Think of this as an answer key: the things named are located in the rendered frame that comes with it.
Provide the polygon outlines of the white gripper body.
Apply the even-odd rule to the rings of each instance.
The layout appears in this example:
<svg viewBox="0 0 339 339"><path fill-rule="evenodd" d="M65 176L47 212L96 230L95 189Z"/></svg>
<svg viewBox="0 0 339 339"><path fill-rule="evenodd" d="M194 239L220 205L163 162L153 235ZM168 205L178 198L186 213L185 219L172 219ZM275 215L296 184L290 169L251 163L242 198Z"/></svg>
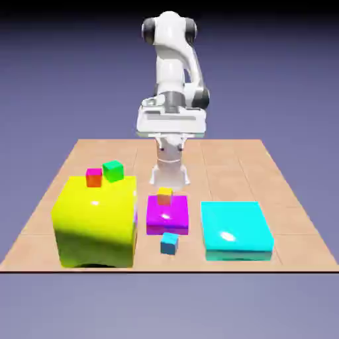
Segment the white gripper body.
<svg viewBox="0 0 339 339"><path fill-rule="evenodd" d="M207 114L202 109L179 107L178 113L166 113L163 106L140 106L136 122L141 136L156 134L188 134L203 136Z"/></svg>

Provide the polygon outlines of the small orange cube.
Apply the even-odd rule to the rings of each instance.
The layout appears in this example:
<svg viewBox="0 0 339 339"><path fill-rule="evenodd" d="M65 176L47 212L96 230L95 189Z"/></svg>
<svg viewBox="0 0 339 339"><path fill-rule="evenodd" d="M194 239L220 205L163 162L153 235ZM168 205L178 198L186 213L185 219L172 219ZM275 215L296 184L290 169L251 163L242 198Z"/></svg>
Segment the small orange cube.
<svg viewBox="0 0 339 339"><path fill-rule="evenodd" d="M171 205L173 189L170 187L160 187L157 192L157 202L159 205Z"/></svg>

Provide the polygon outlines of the small green cube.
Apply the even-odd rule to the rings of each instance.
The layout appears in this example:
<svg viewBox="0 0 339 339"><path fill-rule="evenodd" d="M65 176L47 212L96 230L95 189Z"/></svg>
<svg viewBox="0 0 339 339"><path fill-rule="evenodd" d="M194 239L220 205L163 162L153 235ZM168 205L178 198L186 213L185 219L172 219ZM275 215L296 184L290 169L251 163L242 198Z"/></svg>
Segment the small green cube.
<svg viewBox="0 0 339 339"><path fill-rule="evenodd" d="M108 182L113 183L124 179L124 166L119 161L105 162L102 168L103 176Z"/></svg>

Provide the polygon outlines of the small red cube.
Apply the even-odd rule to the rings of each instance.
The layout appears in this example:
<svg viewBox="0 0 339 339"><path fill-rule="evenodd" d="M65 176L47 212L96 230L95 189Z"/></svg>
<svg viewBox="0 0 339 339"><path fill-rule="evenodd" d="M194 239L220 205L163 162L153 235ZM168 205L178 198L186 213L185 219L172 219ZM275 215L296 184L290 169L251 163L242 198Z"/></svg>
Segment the small red cube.
<svg viewBox="0 0 339 339"><path fill-rule="evenodd" d="M103 170L101 168L87 168L85 178L87 187L101 187Z"/></svg>

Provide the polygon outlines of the small blue cube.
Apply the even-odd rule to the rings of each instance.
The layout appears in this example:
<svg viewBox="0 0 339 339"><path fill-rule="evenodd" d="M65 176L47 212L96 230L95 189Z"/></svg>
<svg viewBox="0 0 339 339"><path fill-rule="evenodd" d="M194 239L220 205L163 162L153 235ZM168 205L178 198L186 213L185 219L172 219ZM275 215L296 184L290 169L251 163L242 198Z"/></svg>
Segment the small blue cube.
<svg viewBox="0 0 339 339"><path fill-rule="evenodd" d="M175 255L177 252L179 236L177 234L165 232L160 242L160 252L162 254Z"/></svg>

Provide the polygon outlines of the large purple box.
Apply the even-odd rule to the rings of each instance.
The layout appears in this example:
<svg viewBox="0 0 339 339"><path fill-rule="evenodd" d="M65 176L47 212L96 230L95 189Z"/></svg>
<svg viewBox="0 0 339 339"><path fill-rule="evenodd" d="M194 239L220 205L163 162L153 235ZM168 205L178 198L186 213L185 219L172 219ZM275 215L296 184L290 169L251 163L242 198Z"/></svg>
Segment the large purple box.
<svg viewBox="0 0 339 339"><path fill-rule="evenodd" d="M165 232L189 234L189 210L185 195L173 195L170 205L159 205L156 195L148 197L146 234L161 235Z"/></svg>

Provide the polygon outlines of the large yellow box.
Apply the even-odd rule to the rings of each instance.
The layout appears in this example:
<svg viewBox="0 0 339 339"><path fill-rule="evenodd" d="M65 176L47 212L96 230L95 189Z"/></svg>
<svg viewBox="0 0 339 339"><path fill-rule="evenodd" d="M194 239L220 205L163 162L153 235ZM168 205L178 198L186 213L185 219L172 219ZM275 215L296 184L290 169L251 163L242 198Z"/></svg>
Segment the large yellow box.
<svg viewBox="0 0 339 339"><path fill-rule="evenodd" d="M83 176L67 180L52 211L59 259L64 267L132 267L136 245L136 178L103 180L88 187Z"/></svg>

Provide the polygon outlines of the large cyan box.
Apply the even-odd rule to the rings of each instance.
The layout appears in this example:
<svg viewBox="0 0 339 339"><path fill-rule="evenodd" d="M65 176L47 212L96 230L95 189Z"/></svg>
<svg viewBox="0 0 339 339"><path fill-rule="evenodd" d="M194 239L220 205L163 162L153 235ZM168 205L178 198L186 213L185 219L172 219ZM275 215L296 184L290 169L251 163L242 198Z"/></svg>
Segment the large cyan box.
<svg viewBox="0 0 339 339"><path fill-rule="evenodd" d="M257 201L203 201L201 226L208 261L269 261L274 239Z"/></svg>

